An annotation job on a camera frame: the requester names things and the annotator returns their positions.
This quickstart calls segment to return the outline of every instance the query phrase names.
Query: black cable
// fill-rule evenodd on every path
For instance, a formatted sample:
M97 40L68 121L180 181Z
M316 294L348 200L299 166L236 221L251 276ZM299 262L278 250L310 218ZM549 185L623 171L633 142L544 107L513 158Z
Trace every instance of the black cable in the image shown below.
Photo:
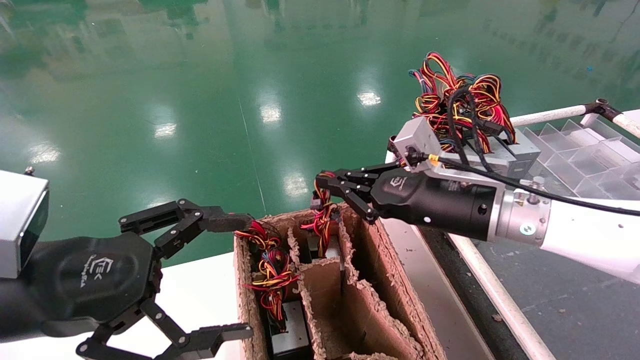
M453 140L455 144L454 148L456 149L456 153L460 157L460 161L469 165L469 159L467 159L467 155L465 154L465 150L462 149L462 141L460 141L460 137L458 136L458 132L456 131L456 123L453 121L453 105L456 103L456 100L468 90L468 86L459 88L451 94L449 100L447 101L447 122L449 123L449 137Z
M460 170L464 170L464 171L472 172L474 174L482 175L482 176L488 177L491 180L496 180L496 181L499 181L499 182L501 182L503 184L506 184L506 185L509 185L509 186L513 186L514 188L526 190L526 191L528 191L530 193L534 193L534 194L536 194L538 196L546 197L546 198L551 199L551 200L556 200L556 201L559 201L559 202L564 202L566 204L571 204L571 205L576 205L576 206L582 206L583 208L606 211L608 213L615 213L615 214L622 214L622 215L632 215L632 216L635 216L635 217L640 217L640 211L630 210L630 209L623 209L623 208L614 208L612 206L606 206L606 205L594 204L592 202L575 200L575 199L571 199L570 197L564 197L564 196L561 196L561 195L555 195L555 194L552 194L552 193L545 192L543 190L532 188L531 186L522 185L522 184L520 184L520 181L517 180L517 179L512 179L510 177L502 176L500 174L496 174L495 172L487 172L485 170L482 170L482 169L479 169L479 168L474 168L474 167L471 167L469 165L464 165L464 164L461 164L461 163L458 163L458 162L455 162L455 161L452 161L452 160L448 160L448 159L438 158L438 161L443 163L443 164L446 164L446 165L453 165L455 167L458 167Z
M484 151L483 148L480 146L480 139L478 139L478 128L477 128L477 124L480 123L480 120L478 120L478 114L477 114L477 110L476 110L476 100L474 99L474 96L471 94L471 91L469 91L469 88L464 88L466 91L466 104L469 107L469 112L471 112L471 137L474 139L474 144L476 147L476 153L478 155L478 158L480 158L480 164L482 164L482 166L489 172L493 172L493 169L491 168L491 166L489 166L489 163L486 161L486 159L484 158Z

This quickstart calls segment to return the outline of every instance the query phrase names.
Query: cardboard box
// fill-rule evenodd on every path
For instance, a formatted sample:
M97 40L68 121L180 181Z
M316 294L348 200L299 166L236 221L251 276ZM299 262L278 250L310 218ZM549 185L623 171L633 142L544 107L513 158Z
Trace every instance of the cardboard box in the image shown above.
M340 258L300 263L300 249L313 236L300 224L312 217L311 211L297 211L263 220L277 227L291 246L301 279L289 297L302 300L314 359L446 359L382 225L369 225L340 206L341 221L332 224L331 233L342 251L341 272ZM242 286L252 279L249 244L235 238L234 251L240 321L248 322L255 332L243 341L243 356L268 359L268 330L260 320L258 298Z

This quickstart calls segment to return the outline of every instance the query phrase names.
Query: wire bundle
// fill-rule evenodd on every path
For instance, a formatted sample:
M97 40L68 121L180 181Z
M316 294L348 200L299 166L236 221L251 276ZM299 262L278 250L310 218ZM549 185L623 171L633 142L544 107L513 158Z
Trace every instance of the wire bundle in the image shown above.
M300 276L291 270L291 259L287 251L280 247L282 241L278 229L267 222L260 223L254 220L249 230L235 231L234 234L254 242L262 251L258 270L264 278L244 286L262 291L260 304L267 310L271 323L280 332L286 331L282 301L287 295L287 286L297 281Z
M434 71L429 66L431 61L438 65L440 72ZM456 77L449 63L433 51L427 54L420 70L410 70L409 75L418 80L422 90L422 95L415 100L417 112L413 113L413 116L423 116L427 119L433 132L440 139L443 151L453 152L456 150L450 124L447 121L447 109L451 95L456 90L465 87L468 88L472 100L475 102L477 120L471 116L474 111L470 109L468 101L456 99L452 104L455 135L458 138L464 138L465 131L473 132L474 121L481 121L482 124L488 121L504 128L508 144L516 142L515 130L509 119L509 113L500 101L501 84L498 76L464 74ZM480 147L476 151L486 154L491 152L491 147L482 124L476 124Z
M333 172L325 171L318 174L318 176L328 176L335 177ZM300 227L304 230L313 230L320 240L318 241L318 257L323 258L324 253L329 247L329 225L331 224L331 219L333 212L337 208L337 205L331 201L331 195L328 190L318 188L317 183L314 181L314 200L318 200L319 204L317 207L312 206L314 209L315 216L311 220L309 224L303 224Z
M263 224L269 228L269 232L271 234L264 229ZM254 220L251 223L249 230L234 231L234 235L254 242L254 244L258 246L258 249L262 251L267 251L273 247L280 246L280 233L278 232L278 229L267 222L260 223Z
M267 309L273 323L282 332L286 330L282 301L287 296L287 286L296 282L300 275L290 269L291 261L286 251L274 247L262 253L258 268L265 275L264 280L245 284L247 288L263 291L260 304Z

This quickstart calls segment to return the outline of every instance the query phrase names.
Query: metal block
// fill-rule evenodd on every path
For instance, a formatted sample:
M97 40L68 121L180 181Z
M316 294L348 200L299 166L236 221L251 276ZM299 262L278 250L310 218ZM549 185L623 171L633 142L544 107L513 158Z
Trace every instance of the metal block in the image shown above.
M49 182L0 170L0 278L15 279L47 223Z
M296 352L309 347L309 336L307 334L307 324L302 312L300 301L291 301L282 304L287 315L287 331L271 337L273 344L273 355L280 355Z

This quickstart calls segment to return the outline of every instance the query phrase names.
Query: white surface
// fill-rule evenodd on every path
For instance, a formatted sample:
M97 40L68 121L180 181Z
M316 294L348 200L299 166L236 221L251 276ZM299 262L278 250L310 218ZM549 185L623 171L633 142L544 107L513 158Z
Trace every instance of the white surface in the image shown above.
M185 332L201 327L237 323L236 276L233 253L163 269L156 302ZM2 360L74 360L76 347L90 334L71 338L36 338L0 344ZM155 357L169 340L148 319L113 336L108 345ZM222 344L216 360L239 359L240 341Z
M529 359L555 360L471 240L454 234L449 234L449 237Z
M640 201L581 199L624 209ZM540 247L640 284L640 218L554 201Z

